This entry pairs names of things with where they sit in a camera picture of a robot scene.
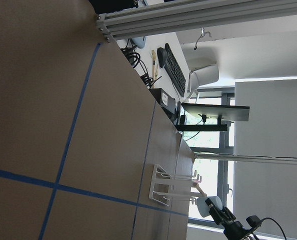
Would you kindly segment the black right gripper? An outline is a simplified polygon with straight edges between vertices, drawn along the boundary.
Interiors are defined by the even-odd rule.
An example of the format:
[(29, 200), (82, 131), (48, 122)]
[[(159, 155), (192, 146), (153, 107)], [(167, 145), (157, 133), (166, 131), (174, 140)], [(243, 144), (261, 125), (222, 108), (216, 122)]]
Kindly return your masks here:
[(226, 206), (219, 209), (210, 198), (207, 198), (205, 203), (210, 208), (209, 213), (214, 222), (224, 227), (223, 233), (228, 240), (244, 240), (251, 234), (251, 230), (245, 229), (239, 221), (236, 221), (236, 217)]

